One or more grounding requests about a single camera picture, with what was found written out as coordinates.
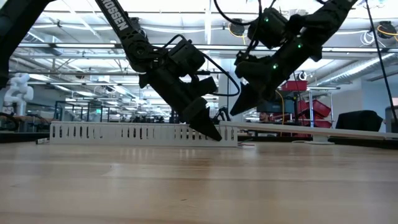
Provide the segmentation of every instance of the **workbench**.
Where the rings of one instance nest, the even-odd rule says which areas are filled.
[[[0,223],[397,223],[397,170],[355,146],[0,144]]]

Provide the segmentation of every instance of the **machine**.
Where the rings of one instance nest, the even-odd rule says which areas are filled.
[[[8,0],[0,10],[0,88],[7,83],[9,57],[51,1]],[[238,53],[235,63],[237,76],[249,84],[241,85],[242,94],[231,114],[242,113],[272,98],[275,89],[309,57],[320,60],[322,45],[339,29],[355,2],[329,0],[314,14],[294,15],[287,21],[272,6],[262,12],[259,1],[259,17],[249,28],[251,44],[245,53]],[[163,47],[155,47],[134,27],[117,0],[96,0],[96,3],[120,38],[132,69],[146,73],[140,75],[140,87],[150,85],[176,111],[181,122],[220,141],[202,96],[222,94],[215,93],[217,87],[211,77],[199,81],[195,75],[208,57],[182,35],[176,35]],[[166,46],[176,38],[181,41],[167,50]],[[280,49],[271,57],[256,58],[249,53],[259,42]],[[185,75],[191,77],[190,83],[181,81],[180,77]]]
[[[232,115],[271,100],[276,88],[308,58],[322,59],[322,45],[338,31],[357,0],[329,0],[313,14],[293,15],[287,20],[274,8],[265,8],[251,23],[247,51],[236,56],[235,74],[249,83],[241,84],[241,94]],[[273,56],[257,58],[250,50],[261,42],[268,49],[280,47]]]

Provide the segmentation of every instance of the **black cable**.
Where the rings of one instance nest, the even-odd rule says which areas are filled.
[[[276,2],[276,0],[273,0],[271,5],[269,6],[270,8],[272,8],[274,6],[274,3]]]
[[[229,73],[226,72],[223,68],[221,68],[221,66],[219,66],[215,61],[213,61],[213,59],[211,59],[209,56],[207,56],[207,54],[204,54],[203,52],[202,52],[202,54],[203,54],[203,56],[205,58],[207,58],[207,60],[209,60],[221,72],[223,72],[228,77],[228,79],[232,81],[232,83],[234,84],[234,86],[238,90],[238,92],[233,93],[233,94],[223,94],[223,93],[210,93],[210,94],[213,95],[213,96],[238,96],[241,93],[241,89],[239,88],[239,85],[236,83],[236,81],[231,77],[231,75],[229,75]]]
[[[303,110],[302,110],[302,107],[301,107],[301,94],[300,94],[300,91],[299,91],[299,84],[297,84],[297,78],[296,78],[296,74],[293,72],[293,77],[294,77],[294,82],[296,83],[296,88],[297,88],[297,94],[298,94],[298,98],[299,98],[299,100],[300,100],[300,113],[301,113],[301,120],[302,120],[302,124],[304,125],[304,118],[303,118]]]
[[[326,2],[324,2],[322,0],[316,0],[316,2],[319,2],[320,4],[326,4]]]
[[[384,68],[383,59],[381,57],[379,41],[377,40],[377,34],[376,34],[376,30],[375,30],[374,24],[373,24],[373,18],[372,18],[372,14],[371,14],[371,9],[369,7],[368,0],[365,0],[365,2],[366,2],[366,8],[368,10],[369,20],[371,21],[371,26],[372,26],[373,36],[374,36],[374,43],[376,43],[377,54],[379,56],[380,66],[381,66],[381,70],[383,72],[383,77],[384,77],[384,82],[386,83],[386,88],[387,88],[388,97],[389,97],[389,100],[390,100],[390,106],[391,106],[391,110],[392,110],[392,115],[394,116],[395,124],[398,125],[397,114],[396,114],[396,111],[394,110],[394,103],[392,102],[392,95],[391,95],[390,85],[388,84],[388,79],[387,79],[387,75],[386,75],[386,69]]]
[[[167,46],[169,46],[169,44],[171,44],[177,37],[181,37],[181,39],[186,40],[186,38],[183,35],[177,34],[171,40],[169,40],[162,48],[164,49]]]
[[[259,17],[257,18],[256,28],[254,29],[253,38],[251,39],[249,46],[247,47],[245,53],[243,54],[243,58],[246,58],[249,55],[250,51],[252,49],[255,49],[257,47],[257,45],[259,44],[259,40],[256,39],[256,34],[257,34],[257,30],[258,30],[258,28],[260,26],[261,18],[262,18],[262,4],[261,4],[261,1],[259,1]]]
[[[256,20],[253,20],[251,22],[237,22],[237,21],[234,21],[231,18],[229,18],[228,16],[226,16],[225,13],[223,13],[223,11],[220,9],[220,7],[219,7],[219,5],[217,3],[217,0],[214,0],[214,5],[216,6],[217,11],[220,13],[220,15],[223,16],[224,19],[226,19],[228,22],[230,22],[232,24],[239,25],[239,26],[248,26],[252,22],[256,21]]]

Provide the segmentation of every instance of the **black chair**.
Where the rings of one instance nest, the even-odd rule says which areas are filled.
[[[336,129],[379,131],[383,119],[375,111],[362,110],[339,115]]]

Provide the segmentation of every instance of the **cable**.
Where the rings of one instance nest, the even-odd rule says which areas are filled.
[[[244,52],[242,58],[246,58],[246,57],[250,54],[250,51],[251,51],[252,49],[255,49],[255,48],[257,47],[257,45],[259,44],[259,40],[257,40],[257,39],[255,38],[255,36],[256,36],[257,30],[258,30],[258,28],[259,28],[259,26],[260,26],[260,20],[261,20],[261,18],[262,18],[262,4],[261,4],[261,0],[259,0],[259,17],[258,17],[258,20],[257,20],[256,28],[254,29],[253,38],[251,39],[250,44],[249,44],[249,46],[247,47],[246,51]]]
[[[164,49],[167,46],[169,46],[169,44],[171,44],[177,37],[181,37],[181,39],[186,40],[186,38],[183,35],[177,34],[171,40],[169,40],[162,48]]]
[[[386,69],[384,68],[383,59],[381,57],[380,46],[379,46],[379,42],[377,41],[376,30],[375,30],[374,24],[373,24],[373,18],[372,18],[372,14],[371,14],[371,9],[369,7],[368,0],[365,0],[365,2],[366,2],[366,8],[368,10],[369,20],[371,21],[373,36],[374,36],[374,38],[376,40],[375,43],[376,43],[376,48],[377,48],[377,54],[379,56],[380,66],[381,66],[381,70],[383,72],[383,77],[384,77],[384,82],[386,83],[386,88],[387,88],[387,93],[388,93],[388,97],[389,97],[389,101],[390,101],[390,106],[391,106],[392,109],[394,109],[394,103],[392,102],[392,95],[391,95],[390,86],[388,84],[388,79],[387,79],[387,75],[386,75]],[[394,115],[395,124],[398,124],[397,114],[396,114],[395,110],[392,110],[392,115]]]
[[[243,45],[246,45],[246,41],[245,41],[245,35],[242,35],[242,36],[238,36],[238,35],[235,35],[234,33],[232,33],[231,32],[231,23],[229,23],[228,24],[228,30],[229,30],[229,33],[231,34],[231,35],[233,35],[234,37],[239,37],[239,38],[242,38],[243,39]]]
[[[299,100],[300,100],[300,113],[303,113],[303,109],[302,109],[302,107],[301,107],[301,100],[302,100],[302,98],[301,98],[301,94],[300,94],[300,91],[299,91],[299,84],[297,84],[297,78],[296,78],[296,74],[295,74],[294,72],[293,72],[293,77],[294,77],[294,82],[296,83],[298,98],[299,98]],[[301,120],[302,120],[302,124],[304,125],[304,118],[303,118],[303,115],[301,115]]]
[[[223,11],[220,9],[220,7],[219,7],[219,5],[217,3],[217,0],[214,0],[214,5],[216,6],[217,11],[220,13],[220,15],[222,17],[224,17],[224,19],[226,19],[228,22],[230,22],[232,24],[239,25],[239,26],[248,26],[248,25],[252,24],[252,22],[256,21],[256,19],[253,20],[253,21],[250,21],[250,22],[237,22],[237,21],[234,21],[231,18],[229,18],[228,16],[226,16],[225,13],[223,13]]]
[[[398,41],[398,37],[397,37],[398,34],[393,34],[393,33],[384,32],[383,30],[380,30],[380,27],[382,27],[382,25],[379,25],[379,26],[377,27],[377,31],[379,31],[379,32],[382,33],[382,34],[393,35],[394,38],[395,38],[395,40]]]
[[[201,54],[205,58],[207,58],[207,60],[209,60],[213,65],[215,65],[222,73],[224,73],[228,77],[228,79],[230,79],[232,81],[232,83],[234,84],[234,86],[238,90],[234,94],[223,94],[223,93],[210,93],[210,94],[213,95],[213,96],[238,96],[241,93],[241,89],[239,88],[239,85],[236,83],[236,81],[231,77],[231,75],[229,75],[228,72],[226,72],[223,68],[221,68],[221,66],[219,66],[215,61],[213,61],[213,59],[211,59],[207,54],[205,54],[203,52]]]
[[[387,34],[387,35],[398,35],[397,33],[393,34],[393,33],[388,33],[388,32],[384,32],[383,30],[380,30],[380,27],[382,27],[382,25],[379,25],[377,27],[377,30],[382,33],[382,34]]]
[[[273,0],[271,5],[269,6],[270,8],[272,8],[274,6],[274,3],[276,2],[276,0]]]
[[[324,2],[322,0],[316,0],[316,2],[319,2],[320,4],[326,4],[326,2]]]
[[[285,102],[284,102],[284,97],[282,96],[282,94],[279,93],[278,90],[275,90],[275,92],[278,93],[278,95],[282,99],[282,125],[284,125],[285,124]]]

